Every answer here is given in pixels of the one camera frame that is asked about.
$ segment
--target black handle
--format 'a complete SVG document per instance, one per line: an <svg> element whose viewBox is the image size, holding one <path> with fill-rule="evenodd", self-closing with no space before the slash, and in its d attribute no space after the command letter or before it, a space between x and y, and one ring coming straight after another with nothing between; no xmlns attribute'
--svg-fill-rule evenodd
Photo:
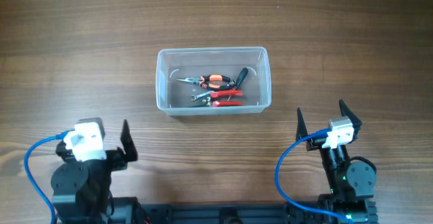
<svg viewBox="0 0 433 224"><path fill-rule="evenodd" d="M242 71L239 73L239 76L237 77L235 89L239 88L242 81L246 78L246 75L248 74L248 68L243 68Z"/></svg>

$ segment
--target white plastic bin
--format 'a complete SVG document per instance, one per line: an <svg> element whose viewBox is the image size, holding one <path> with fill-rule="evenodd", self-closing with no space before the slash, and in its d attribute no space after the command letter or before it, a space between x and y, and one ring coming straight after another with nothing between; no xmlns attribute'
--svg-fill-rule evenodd
<svg viewBox="0 0 433 224"><path fill-rule="evenodd" d="M244 106L190 108L196 103L191 96L207 89L177 80L210 74L237 79L245 67L248 75L239 87L244 95L231 98ZM271 71L264 47L163 49L158 54L156 103L169 116L259 113L271 104L271 95Z"/></svg>

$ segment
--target black metal frame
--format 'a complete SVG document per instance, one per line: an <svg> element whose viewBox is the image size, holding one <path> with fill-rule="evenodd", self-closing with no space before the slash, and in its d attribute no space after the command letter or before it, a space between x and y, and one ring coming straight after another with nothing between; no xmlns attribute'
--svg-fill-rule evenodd
<svg viewBox="0 0 433 224"><path fill-rule="evenodd" d="M342 116L353 123L355 134L362 122L340 100ZM104 127L98 118L87 119L99 124L104 137ZM308 135L304 119L298 109L296 140ZM53 205L62 223L124 223L124 224L316 224L344 223L334 217L305 212L290 204L281 205L221 205L172 206L170 204L140 205L137 198L113 198L110 193L111 172L125 170L128 162L138 159L129 126L124 121L120 148L107 150L106 160L76 161L72 150L62 141L56 148L64 164L51 178L54 189ZM362 157L349 158L346 146L336 149L322 148L325 138L307 141L306 148L319 150L332 194L319 196L317 202L302 204L336 212L350 217L355 223L376 224L378 215L373 197L376 168Z"/></svg>

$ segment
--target wooden surface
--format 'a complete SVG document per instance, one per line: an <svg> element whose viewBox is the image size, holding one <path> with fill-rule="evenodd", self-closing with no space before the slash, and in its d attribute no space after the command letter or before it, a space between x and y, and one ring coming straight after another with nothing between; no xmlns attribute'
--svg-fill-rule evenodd
<svg viewBox="0 0 433 224"><path fill-rule="evenodd" d="M127 118L139 162L113 174L141 203L283 202L273 182L294 142L345 99L364 125L348 146L378 167L380 223L433 223L433 0L0 0L0 223L48 223L22 159L39 139L99 116L107 148ZM158 52L264 46L272 104L261 114L171 118L155 100ZM54 143L30 159L48 196ZM296 148L281 182L328 193L318 152Z"/></svg>

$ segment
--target red-handled pliers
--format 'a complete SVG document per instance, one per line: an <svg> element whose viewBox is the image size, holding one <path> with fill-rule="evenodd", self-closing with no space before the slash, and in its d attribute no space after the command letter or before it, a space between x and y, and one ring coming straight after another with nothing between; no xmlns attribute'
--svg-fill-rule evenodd
<svg viewBox="0 0 433 224"><path fill-rule="evenodd" d="M177 79L178 81L190 83L192 85L199 85L205 89L210 89L213 91L228 90L235 86L235 81L232 81L228 76L223 76L219 74L211 74L207 76L201 76L200 78L185 78ZM214 85L209 83L210 81L223 81L227 82L226 85Z"/></svg>
<svg viewBox="0 0 433 224"><path fill-rule="evenodd" d="M202 107L202 106L209 106L209 107L221 107L221 106L243 106L242 102L236 102L236 101L218 101L218 99L221 96L242 96L242 91L211 91L209 93L209 96L206 98L203 98L198 104L191 106L191 107Z"/></svg>

